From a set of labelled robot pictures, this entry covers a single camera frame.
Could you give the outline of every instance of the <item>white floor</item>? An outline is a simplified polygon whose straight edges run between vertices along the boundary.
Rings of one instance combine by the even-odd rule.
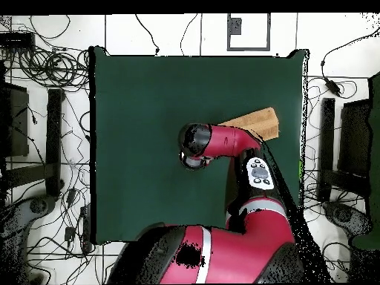
[[[288,56],[295,48],[307,48],[310,50],[308,75],[309,79],[313,76],[321,75],[321,60],[324,55],[335,47],[349,42],[357,37],[372,33],[379,27],[379,15],[369,13],[273,13],[272,14],[272,31],[271,31],[271,50],[269,52],[227,52],[226,51],[226,13],[211,14],[177,14],[177,15],[139,15],[141,22],[151,31],[155,43],[160,47],[159,56],[179,56],[181,52],[181,39],[188,23],[189,25],[185,37],[182,42],[183,53],[187,56],[219,56],[219,55],[253,55],[253,56]],[[154,54],[155,46],[151,42],[150,36],[140,26],[134,15],[112,15],[112,16],[70,16],[71,25],[65,33],[59,38],[53,39],[50,42],[54,45],[64,47],[87,49],[90,45],[100,45],[106,47],[112,55],[137,55],[137,54]],[[46,37],[55,36],[65,29],[67,18],[65,16],[35,16],[33,23],[36,29]],[[23,25],[30,27],[29,16],[14,16],[13,29],[24,29]],[[246,28],[242,28],[242,32],[248,32]],[[39,47],[48,49],[40,38],[36,38],[36,44]],[[334,76],[336,82],[354,81],[357,84],[356,94],[346,102],[368,98],[367,78],[380,71],[380,38],[369,38],[356,42],[355,44],[344,47],[331,53],[326,59],[324,67],[325,75]],[[42,116],[46,115],[47,91],[29,79],[17,79],[16,77],[24,77],[25,75],[20,70],[12,72],[12,83],[24,86],[30,94],[30,108],[39,112]],[[350,96],[355,91],[354,84],[345,82],[344,96]],[[307,139],[318,134],[318,130],[311,125],[318,127],[319,124],[319,105],[317,96],[320,91],[314,86],[318,86],[321,92],[325,92],[324,82],[321,79],[314,79],[309,84],[309,98],[311,99],[308,107],[308,114],[311,111],[311,106],[315,106],[310,122],[307,123]],[[89,160],[89,144],[84,138],[84,134],[79,127],[76,117],[81,117],[83,113],[90,110],[88,96],[85,91],[70,93],[68,100],[62,105],[65,121],[62,120],[62,134],[72,131],[73,133],[66,136],[62,140],[65,149],[65,155],[71,165],[62,165],[62,179],[66,183],[71,181],[71,171],[74,178],[78,174],[79,165],[77,163],[85,163]],[[330,92],[325,93],[322,97],[334,97]],[[340,125],[340,110],[345,103],[345,99],[336,100],[335,126]],[[42,156],[45,156],[45,135],[46,135],[46,118],[36,114],[38,123],[32,123],[30,116],[29,135],[36,140],[36,145],[41,151]],[[85,128],[90,128],[88,115],[83,120]],[[339,138],[339,129],[335,131],[336,138]],[[306,149],[307,161],[306,170],[314,168],[312,160],[317,155],[313,156],[313,147],[318,152],[318,137],[307,141]],[[338,160],[338,146],[335,146],[334,151],[335,167]],[[8,167],[22,167],[28,164],[20,162],[39,162],[39,156],[32,145],[30,145],[30,153],[27,157],[15,157],[12,164]],[[65,156],[62,154],[62,162],[66,163]],[[88,166],[83,166],[83,169],[89,169]],[[84,172],[84,182],[89,184],[89,176]],[[311,177],[307,179],[305,185],[315,182]],[[30,185],[13,189],[12,198],[16,200],[24,190]],[[77,184],[78,189],[84,188],[82,184]],[[31,188],[25,197],[29,197],[44,191],[45,185],[41,183],[36,187]],[[339,193],[334,192],[332,199]],[[353,199],[355,196],[348,195],[346,198]],[[91,199],[89,191],[85,190],[85,198]],[[313,203],[307,202],[306,206],[311,206]],[[72,209],[73,216],[78,217],[79,208],[83,206],[84,201],[80,200]],[[364,211],[364,205],[358,202],[357,209]],[[61,215],[60,209],[57,206],[52,214],[37,220],[33,224],[33,228],[42,224],[53,222]],[[306,220],[313,220],[308,223],[310,231],[315,238],[316,243],[323,248],[328,243],[340,241],[347,243],[347,239],[341,229],[336,228],[323,216],[323,209],[320,206],[315,206],[311,210],[305,211]],[[53,237],[57,243],[62,243],[65,234],[65,225],[61,229],[62,220],[58,219],[55,223],[43,226],[40,229],[31,231],[28,240],[28,246],[34,246],[40,238],[44,236]],[[110,243],[104,247],[96,248],[96,256],[91,258],[90,263],[84,269],[77,279],[76,276],[69,284],[98,284],[101,281],[102,271],[107,266],[110,266],[119,254],[123,243]],[[80,253],[78,241],[74,243],[74,252]],[[331,246],[326,251],[326,256],[332,261],[340,259],[341,261],[349,260],[349,252],[341,246]],[[39,263],[39,267],[47,269],[52,273],[52,278],[49,284],[63,284],[68,280],[68,276],[73,273],[81,263],[85,260],[71,258],[64,260],[65,252],[57,245],[50,242],[41,248],[33,250],[29,255],[29,259],[44,259],[44,261],[31,261],[31,264]],[[345,281],[345,274],[334,267],[330,262],[327,262],[331,268],[331,275],[336,281]]]

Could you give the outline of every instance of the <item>dark green mat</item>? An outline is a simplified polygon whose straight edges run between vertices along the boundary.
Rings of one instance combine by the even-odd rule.
[[[373,107],[368,122],[371,128],[370,148],[370,200],[366,211],[370,215],[373,230],[368,235],[353,239],[353,245],[359,249],[380,249],[380,73],[369,79],[370,100]]]
[[[269,106],[269,147],[298,204],[303,62],[289,58],[106,56],[95,48],[96,241],[133,240],[152,223],[225,226],[229,160],[185,170],[177,135]]]

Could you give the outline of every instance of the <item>black cable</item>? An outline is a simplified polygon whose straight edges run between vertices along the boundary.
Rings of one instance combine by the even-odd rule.
[[[343,247],[346,248],[349,252],[352,251],[352,249],[351,249],[349,246],[347,246],[347,245],[345,245],[345,244],[343,244],[343,243],[340,243],[340,242],[338,242],[338,241],[334,241],[334,242],[332,242],[332,243],[328,243],[326,246],[324,246],[324,248],[322,249],[322,256],[324,256],[324,257],[326,258],[326,261],[330,262],[330,263],[331,263],[332,265],[334,265],[334,266],[336,266],[336,264],[334,264],[333,261],[331,261],[328,257],[326,257],[326,256],[324,255],[326,249],[327,249],[329,246],[331,246],[331,245],[339,245],[339,246],[343,246]],[[340,267],[339,267],[339,266],[336,266],[336,267],[338,267],[338,269],[340,269],[341,271],[343,271],[343,272],[345,272],[347,275],[349,275],[350,271],[349,271],[349,270],[343,265],[343,261],[341,261],[340,259],[338,259],[337,262],[338,262],[338,264],[339,264]]]
[[[153,39],[153,36],[151,35],[151,32],[149,32],[148,28],[146,28],[144,26],[144,24],[140,21],[139,17],[137,16],[137,14],[135,14],[136,16],[136,19],[137,21],[140,23],[140,25],[144,28],[144,30],[146,30],[148,32],[148,34],[150,35],[151,37],[151,42],[153,42],[153,45],[156,47],[156,53],[155,53],[155,56],[158,54],[158,52],[160,51],[159,47],[156,45],[156,43],[154,42],[154,39]]]
[[[111,265],[109,265],[109,266],[107,266],[107,267],[105,268],[105,278],[104,278],[103,285],[104,285],[104,284],[106,283],[106,281],[107,281],[107,270],[108,270],[109,268],[111,268],[114,264],[115,264],[115,262],[114,262],[113,264],[111,264]]]
[[[104,284],[104,245],[102,245],[102,284]]]
[[[84,265],[86,264],[86,267],[85,267],[81,272],[78,273],[77,277],[78,277],[79,275],[81,275],[81,274],[86,270],[86,268],[88,267],[88,265],[90,264],[91,259],[90,259],[89,261],[85,261],[84,263],[81,263],[81,264],[80,264],[80,265],[79,265],[79,266],[73,271],[73,273],[71,273],[71,274],[68,276],[68,279],[66,280],[66,282],[64,282],[64,283],[61,284],[61,285],[68,285],[69,282],[74,281],[74,279],[73,279],[73,278],[71,279],[71,277],[74,275],[74,273],[75,273],[76,271],[78,271],[80,268],[82,268],[82,266],[84,266]]]
[[[14,61],[23,71],[24,77],[17,79],[32,79],[46,88],[61,88],[66,92],[87,89],[88,84],[88,52],[80,50],[78,57],[66,52],[48,51],[38,46],[34,50],[11,52],[18,56]],[[80,62],[83,56],[85,64]]]
[[[27,191],[28,191],[30,188],[33,188],[33,187],[39,185],[40,183],[43,183],[44,181],[45,181],[45,179],[43,179],[43,180],[41,180],[41,181],[39,181],[39,182],[37,182],[37,183],[34,183],[33,185],[27,187],[27,188],[24,190],[24,192],[22,193],[22,195],[21,195],[21,197],[20,197],[19,199],[17,199],[16,201],[14,201],[14,202],[13,202],[12,204],[10,204],[9,206],[6,206],[5,208],[7,209],[7,208],[11,208],[11,207],[15,206],[20,200],[22,200],[22,198],[25,196],[25,194],[27,193]]]
[[[324,78],[324,79],[327,79],[327,78],[325,77],[325,75],[324,75],[324,66],[325,66],[325,64],[326,64],[326,57],[327,57],[330,53],[332,53],[333,51],[338,50],[338,49],[340,49],[340,48],[343,48],[343,47],[345,47],[345,46],[348,46],[349,44],[353,44],[354,42],[357,42],[358,40],[366,39],[366,38],[372,37],[373,35],[375,35],[375,34],[378,33],[379,31],[380,31],[380,27],[379,27],[377,30],[375,30],[373,33],[369,34],[369,35],[362,36],[362,37],[359,37],[359,38],[357,38],[357,39],[354,39],[354,40],[352,40],[351,42],[348,42],[348,43],[346,43],[346,44],[344,44],[344,45],[342,45],[342,46],[339,46],[339,47],[337,47],[337,48],[334,48],[334,49],[330,50],[328,53],[326,53],[326,55],[324,55],[323,60],[321,61],[321,70],[322,70],[322,76],[323,76],[323,78]]]
[[[98,284],[99,285],[102,285],[101,283],[100,283],[100,281],[99,281],[99,278],[98,278],[98,271],[97,271],[97,269],[96,269],[96,257],[95,257],[95,266],[94,266],[94,268],[95,268],[95,278],[96,278],[96,280],[98,281]]]
[[[80,117],[80,119],[79,119],[79,126],[80,126],[80,128],[81,128],[83,131],[86,131],[86,132],[90,132],[90,130],[87,130],[87,129],[83,128],[82,119],[83,119],[83,117],[84,117],[85,115],[87,115],[87,114],[89,114],[89,113],[90,113],[90,111],[86,111],[86,112]]]
[[[61,33],[59,33],[58,35],[55,35],[55,36],[52,36],[52,37],[43,36],[43,35],[41,35],[40,33],[37,32],[37,30],[36,30],[36,28],[34,27],[34,24],[33,24],[33,16],[30,16],[29,20],[30,20],[30,24],[32,25],[32,28],[34,29],[34,31],[36,32],[36,34],[39,35],[39,37],[41,39],[56,39],[56,38],[60,37],[68,29],[68,27],[71,24],[71,20],[70,20],[69,16],[66,15],[66,17],[68,18],[68,24],[66,25],[66,28]]]
[[[199,13],[195,14],[195,17],[187,24],[186,26],[186,29],[185,29],[185,32],[183,32],[183,36],[182,36],[182,39],[181,39],[181,43],[180,43],[180,48],[181,48],[181,52],[182,52],[182,55],[185,56],[185,54],[183,53],[183,50],[182,50],[182,41],[183,39],[185,38],[185,34],[187,32],[187,29],[189,28],[190,24],[195,20],[195,18],[198,16]]]
[[[36,269],[36,270],[39,270],[39,271],[43,271],[43,272],[48,273],[48,274],[49,274],[49,278],[48,278],[48,280],[47,280],[47,282],[46,282],[45,285],[48,285],[48,284],[49,284],[49,282],[50,282],[50,280],[51,280],[51,272],[50,272],[50,271],[48,271],[48,270],[46,270],[46,269],[43,269],[43,268],[39,268],[39,267],[37,267],[37,266],[32,266],[32,265],[30,265],[28,262],[27,262],[27,265],[30,266],[31,268]]]

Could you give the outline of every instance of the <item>black device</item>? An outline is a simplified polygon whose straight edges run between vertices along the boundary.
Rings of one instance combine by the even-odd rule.
[[[339,202],[325,202],[323,208],[326,219],[344,230],[349,244],[356,235],[367,234],[372,229],[370,218],[351,206]],[[361,250],[351,246],[347,282],[380,282],[379,264],[379,250]]]
[[[333,170],[335,100],[323,98],[321,103],[321,134],[318,152],[319,202],[330,201],[332,186],[350,191],[367,199],[370,195],[369,156],[370,130],[367,118],[369,101],[344,105],[341,113],[341,142],[338,170]]]
[[[93,249],[93,245],[90,242],[90,233],[91,233],[90,210],[91,210],[91,204],[80,208],[80,217],[83,219],[83,234],[82,234],[82,239],[81,239],[81,248],[82,248],[82,253],[84,255],[90,254]]]
[[[2,83],[0,86],[0,103],[7,103],[7,83]],[[52,88],[47,91],[47,122],[46,122],[46,158],[45,165],[28,166],[21,168],[14,168],[3,170],[1,175],[3,182],[1,185],[2,194],[6,194],[6,190],[23,186],[28,183],[33,183],[38,180],[45,179],[45,186],[47,195],[58,197],[60,191],[64,185],[61,180],[61,115],[62,115],[62,102],[65,99],[65,94],[60,89]],[[1,119],[8,113],[8,119]],[[7,130],[7,133],[0,132],[0,143],[2,147],[6,147],[6,139],[9,137],[9,130],[16,135],[22,137],[22,141],[29,141],[27,138],[27,131],[18,131],[18,127],[15,128],[15,121],[9,117],[9,111],[5,111],[0,106],[0,119],[3,121],[3,132]],[[5,158],[3,151],[1,151],[1,157]]]
[[[339,202],[325,202],[322,207],[326,213],[326,219],[341,227],[348,239],[367,234],[372,228],[369,217],[352,206]]]
[[[3,83],[2,123],[17,127],[23,134],[27,134],[27,106],[29,94],[26,88]],[[5,157],[27,156],[29,154],[28,139],[15,128],[8,128],[4,147],[1,148]]]
[[[6,209],[0,217],[0,283],[29,284],[27,276],[27,237],[38,218],[54,210],[54,197],[28,198]]]
[[[338,169],[362,177],[370,171],[370,101],[363,99],[344,104],[341,110],[341,143]]]
[[[30,32],[5,32],[0,33],[0,47],[12,50],[34,49],[36,37]]]
[[[28,139],[15,125],[17,119],[12,116],[10,108],[15,104],[27,106],[27,91],[5,82],[4,62],[0,62],[0,283],[28,284],[27,237],[33,221],[51,213],[64,185],[61,180],[61,114],[65,94],[61,89],[48,90],[47,134],[45,162],[37,166],[6,169],[6,147],[10,146],[10,130],[18,132]],[[27,111],[22,108],[16,118]],[[21,200],[8,207],[5,206],[7,190],[45,179],[46,195]]]

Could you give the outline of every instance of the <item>tangled wires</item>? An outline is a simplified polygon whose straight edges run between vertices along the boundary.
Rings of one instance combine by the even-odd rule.
[[[46,88],[86,89],[88,84],[88,52],[81,50],[75,58],[65,49],[48,51],[35,46],[34,50],[7,50],[5,60],[24,72],[27,78]]]
[[[33,49],[3,49],[1,55],[4,61],[9,62],[8,70],[21,69],[26,76],[16,77],[13,75],[14,79],[31,79],[43,87],[61,88],[67,92],[77,92],[80,89],[85,89],[87,92],[88,51],[56,46],[47,41],[60,37],[68,29],[71,20],[69,16],[66,17],[68,23],[65,29],[52,37],[38,33],[33,24],[33,16],[30,17],[32,28],[25,24],[19,24],[21,27],[18,32],[35,34],[50,49],[45,50],[39,46],[34,46]]]

